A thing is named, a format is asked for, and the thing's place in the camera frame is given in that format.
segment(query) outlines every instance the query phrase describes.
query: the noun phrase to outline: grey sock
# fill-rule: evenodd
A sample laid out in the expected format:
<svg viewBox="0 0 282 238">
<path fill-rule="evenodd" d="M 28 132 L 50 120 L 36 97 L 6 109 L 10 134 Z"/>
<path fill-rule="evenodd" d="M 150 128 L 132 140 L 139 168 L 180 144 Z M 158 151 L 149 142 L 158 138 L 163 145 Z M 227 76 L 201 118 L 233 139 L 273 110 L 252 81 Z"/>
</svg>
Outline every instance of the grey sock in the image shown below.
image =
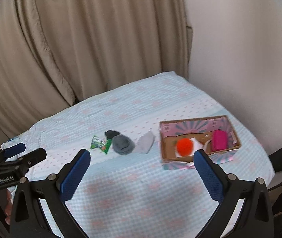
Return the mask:
<svg viewBox="0 0 282 238">
<path fill-rule="evenodd" d="M 120 155 L 130 154 L 135 145 L 133 141 L 122 134 L 113 137 L 112 139 L 113 150 Z"/>
<path fill-rule="evenodd" d="M 147 154 L 154 143 L 154 139 L 155 135 L 153 134 L 153 132 L 147 132 L 138 140 L 136 148 L 133 152 Z"/>
</svg>

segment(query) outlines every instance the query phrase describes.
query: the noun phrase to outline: green snack packet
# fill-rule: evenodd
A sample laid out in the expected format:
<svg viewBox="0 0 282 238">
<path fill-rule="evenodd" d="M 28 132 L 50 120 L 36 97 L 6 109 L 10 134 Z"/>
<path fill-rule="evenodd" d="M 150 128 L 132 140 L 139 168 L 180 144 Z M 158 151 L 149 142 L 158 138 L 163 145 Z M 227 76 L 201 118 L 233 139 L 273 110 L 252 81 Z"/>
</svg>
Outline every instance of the green snack packet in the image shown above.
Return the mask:
<svg viewBox="0 0 282 238">
<path fill-rule="evenodd" d="M 99 137 L 97 137 L 96 135 L 94 135 L 91 141 L 90 149 L 99 148 L 105 154 L 108 154 L 109 148 L 111 146 L 111 141 L 112 140 L 102 140 Z"/>
</svg>

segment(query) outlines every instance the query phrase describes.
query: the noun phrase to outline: beige curtain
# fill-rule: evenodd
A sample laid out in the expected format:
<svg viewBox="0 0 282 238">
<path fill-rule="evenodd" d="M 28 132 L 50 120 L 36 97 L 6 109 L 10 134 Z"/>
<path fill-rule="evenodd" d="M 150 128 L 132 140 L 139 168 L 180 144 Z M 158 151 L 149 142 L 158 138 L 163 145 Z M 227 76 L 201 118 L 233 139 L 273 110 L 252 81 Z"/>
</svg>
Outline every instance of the beige curtain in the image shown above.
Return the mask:
<svg viewBox="0 0 282 238">
<path fill-rule="evenodd" d="M 74 101 L 47 46 L 35 0 L 0 0 L 0 129 L 13 137 Z"/>
<path fill-rule="evenodd" d="M 163 71 L 187 77 L 183 0 L 36 0 L 57 65 L 81 101 Z"/>
<path fill-rule="evenodd" d="M 162 71 L 187 77 L 189 44 L 183 0 L 0 0 L 0 128 Z"/>
</svg>

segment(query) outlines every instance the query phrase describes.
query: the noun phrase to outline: bed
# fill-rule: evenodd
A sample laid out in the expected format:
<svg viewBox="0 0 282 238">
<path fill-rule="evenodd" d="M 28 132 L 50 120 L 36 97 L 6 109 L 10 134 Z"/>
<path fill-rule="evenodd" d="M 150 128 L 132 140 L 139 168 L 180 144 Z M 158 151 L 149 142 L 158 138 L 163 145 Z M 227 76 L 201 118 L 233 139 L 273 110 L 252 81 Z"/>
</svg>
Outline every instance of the bed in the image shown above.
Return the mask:
<svg viewBox="0 0 282 238">
<path fill-rule="evenodd" d="M 77 152 L 91 152 L 91 165 L 72 200 L 66 203 L 74 218 L 91 238 L 195 237 L 218 203 L 205 189 L 197 171 L 164 170 L 159 149 L 159 122 L 175 119 L 228 115 L 242 147 L 221 167 L 226 173 L 266 184 L 274 170 L 266 152 L 222 105 L 174 72 L 161 73 L 86 99 L 43 119 L 7 143 L 25 143 L 26 151 L 46 149 L 47 159 L 31 168 L 30 180 L 57 173 Z M 146 155 L 108 155 L 90 150 L 93 135 L 118 130 L 137 141 L 151 130 L 156 140 Z M 237 204 L 224 234 L 232 229 L 243 201 Z M 62 237 L 47 205 L 43 210 L 53 232 Z"/>
</svg>

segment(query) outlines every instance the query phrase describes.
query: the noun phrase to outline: white wall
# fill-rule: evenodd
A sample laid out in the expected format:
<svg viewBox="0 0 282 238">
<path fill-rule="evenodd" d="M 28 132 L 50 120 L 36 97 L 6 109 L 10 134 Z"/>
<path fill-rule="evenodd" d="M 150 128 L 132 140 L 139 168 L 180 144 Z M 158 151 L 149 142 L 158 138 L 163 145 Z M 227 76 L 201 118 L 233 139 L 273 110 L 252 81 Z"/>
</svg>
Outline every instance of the white wall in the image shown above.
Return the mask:
<svg viewBox="0 0 282 238">
<path fill-rule="evenodd" d="M 185 0 L 190 81 L 263 144 L 282 147 L 282 0 Z"/>
</svg>

